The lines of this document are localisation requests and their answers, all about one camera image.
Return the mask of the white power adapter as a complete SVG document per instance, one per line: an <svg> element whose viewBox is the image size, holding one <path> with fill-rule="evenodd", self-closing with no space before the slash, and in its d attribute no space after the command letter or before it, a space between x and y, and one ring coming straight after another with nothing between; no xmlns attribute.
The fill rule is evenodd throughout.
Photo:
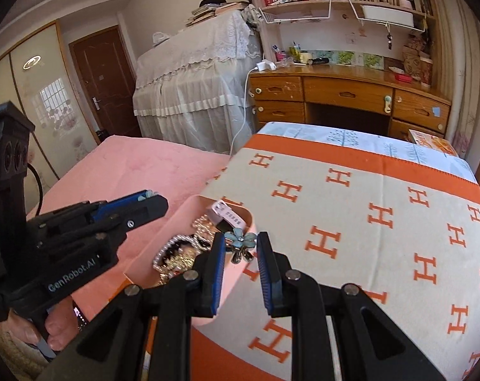
<svg viewBox="0 0 480 381"><path fill-rule="evenodd" d="M257 71L274 71L277 70L277 65L274 64L274 62L263 59L256 65L256 70Z"/></svg>

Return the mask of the blue flower gold brooch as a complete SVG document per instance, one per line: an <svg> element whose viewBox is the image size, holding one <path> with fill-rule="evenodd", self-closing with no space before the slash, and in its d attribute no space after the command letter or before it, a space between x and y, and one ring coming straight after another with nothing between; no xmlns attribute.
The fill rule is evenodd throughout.
<svg viewBox="0 0 480 381"><path fill-rule="evenodd" d="M231 256L233 264L239 264L241 261L252 262L254 255L252 251L256 247L257 235L253 232L244 232L241 228L234 228L224 234L226 241L226 250Z"/></svg>

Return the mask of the light blue patterned sheet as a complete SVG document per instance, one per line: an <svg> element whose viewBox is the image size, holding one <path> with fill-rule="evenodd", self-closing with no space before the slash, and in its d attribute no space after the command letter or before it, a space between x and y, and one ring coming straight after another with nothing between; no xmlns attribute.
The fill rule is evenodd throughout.
<svg viewBox="0 0 480 381"><path fill-rule="evenodd" d="M443 151L430 149L424 145L387 138L364 132L355 132L328 126L269 122L258 131L260 134L308 140L322 144L332 144L393 157L435 170L458 176L469 182L478 183L469 164Z"/></svg>

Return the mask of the beige striped curtain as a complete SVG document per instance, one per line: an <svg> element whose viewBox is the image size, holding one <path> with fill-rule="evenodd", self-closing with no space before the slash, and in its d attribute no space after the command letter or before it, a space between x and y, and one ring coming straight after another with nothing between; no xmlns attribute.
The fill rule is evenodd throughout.
<svg viewBox="0 0 480 381"><path fill-rule="evenodd" d="M465 0L431 0L433 85L452 102L445 138L473 169L480 163L480 21Z"/></svg>

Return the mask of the wooden desk with drawers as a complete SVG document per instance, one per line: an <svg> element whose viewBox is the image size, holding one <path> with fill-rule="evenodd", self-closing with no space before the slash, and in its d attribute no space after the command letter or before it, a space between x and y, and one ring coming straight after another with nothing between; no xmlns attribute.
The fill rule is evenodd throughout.
<svg viewBox="0 0 480 381"><path fill-rule="evenodd" d="M257 126L274 121L330 126L406 140L409 130L442 138L451 102L386 71L290 66L249 77Z"/></svg>

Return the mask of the wooden bookshelf with books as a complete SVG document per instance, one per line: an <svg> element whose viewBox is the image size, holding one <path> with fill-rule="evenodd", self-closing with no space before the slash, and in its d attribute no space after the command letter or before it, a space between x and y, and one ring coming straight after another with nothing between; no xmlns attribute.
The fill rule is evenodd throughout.
<svg viewBox="0 0 480 381"><path fill-rule="evenodd" d="M260 38L267 59L277 62L292 50L332 53L346 64L358 64L363 54L403 58L410 37L429 35L436 24L431 0L352 0L428 17L423 33L376 23L360 23L348 0L251 0L260 18Z"/></svg>

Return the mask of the pink jewelry tray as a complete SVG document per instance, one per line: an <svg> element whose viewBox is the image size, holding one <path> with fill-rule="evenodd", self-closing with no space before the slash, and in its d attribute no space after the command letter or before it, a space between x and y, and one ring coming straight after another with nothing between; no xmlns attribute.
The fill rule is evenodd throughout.
<svg viewBox="0 0 480 381"><path fill-rule="evenodd" d="M190 270L197 256L210 251L218 232L226 235L226 255L220 300L223 310L216 319L236 318L253 327L262 321L261 295L248 286L250 277L259 276L256 226L252 213L242 203L191 196L131 262L125 277L143 289L163 285Z"/></svg>

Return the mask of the gold leaf hair comb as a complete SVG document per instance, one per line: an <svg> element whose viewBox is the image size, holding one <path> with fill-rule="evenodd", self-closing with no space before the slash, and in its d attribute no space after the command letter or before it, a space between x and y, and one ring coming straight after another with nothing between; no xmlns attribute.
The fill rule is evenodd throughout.
<svg viewBox="0 0 480 381"><path fill-rule="evenodd" d="M156 286L167 284L174 276L193 268L197 256L209 252L218 229L205 214L192 222L193 233L173 236L162 246L152 261L159 273Z"/></svg>

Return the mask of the pink bed cover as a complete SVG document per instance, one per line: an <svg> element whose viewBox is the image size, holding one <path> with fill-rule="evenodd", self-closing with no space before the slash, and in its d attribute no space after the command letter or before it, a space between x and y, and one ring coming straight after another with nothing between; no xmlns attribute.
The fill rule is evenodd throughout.
<svg viewBox="0 0 480 381"><path fill-rule="evenodd" d="M44 195L42 212L89 200L115 200L149 189L164 196L166 217L128 234L119 262L72 298L87 319L94 318L125 281L125 270L151 243L187 198L199 194L229 162L227 154L151 138L111 136L74 165Z"/></svg>

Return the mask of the brown wooden door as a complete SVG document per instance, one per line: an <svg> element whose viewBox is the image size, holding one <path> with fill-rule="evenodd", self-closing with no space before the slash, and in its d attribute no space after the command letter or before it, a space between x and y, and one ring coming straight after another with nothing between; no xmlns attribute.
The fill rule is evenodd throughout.
<svg viewBox="0 0 480 381"><path fill-rule="evenodd" d="M119 27L75 40L69 49L99 129L109 135L139 138L133 107L135 79Z"/></svg>

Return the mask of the orange beige H-pattern blanket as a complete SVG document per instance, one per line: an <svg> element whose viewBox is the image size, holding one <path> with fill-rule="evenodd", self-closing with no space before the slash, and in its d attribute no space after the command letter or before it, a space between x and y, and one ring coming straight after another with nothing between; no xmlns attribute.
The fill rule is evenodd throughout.
<svg viewBox="0 0 480 381"><path fill-rule="evenodd" d="M367 151L257 134L199 195L242 203L256 232L321 284L352 282L449 380L480 361L480 188Z"/></svg>

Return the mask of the sliding wardrobe door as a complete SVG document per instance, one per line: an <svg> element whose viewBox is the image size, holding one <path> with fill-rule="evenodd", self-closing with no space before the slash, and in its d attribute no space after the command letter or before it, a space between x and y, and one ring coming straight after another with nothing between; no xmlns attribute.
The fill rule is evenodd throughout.
<svg viewBox="0 0 480 381"><path fill-rule="evenodd" d="M24 179L27 212L98 144L71 84L56 22L27 36L0 57L0 104L12 102L34 125Z"/></svg>

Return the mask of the lace covered piano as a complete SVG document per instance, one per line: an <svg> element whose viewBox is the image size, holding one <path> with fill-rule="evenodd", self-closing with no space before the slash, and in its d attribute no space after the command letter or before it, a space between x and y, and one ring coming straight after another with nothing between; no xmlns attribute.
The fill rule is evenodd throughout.
<svg viewBox="0 0 480 381"><path fill-rule="evenodd" d="M145 138L234 154L253 135L247 79L260 40L243 10L182 30L137 60L134 115Z"/></svg>

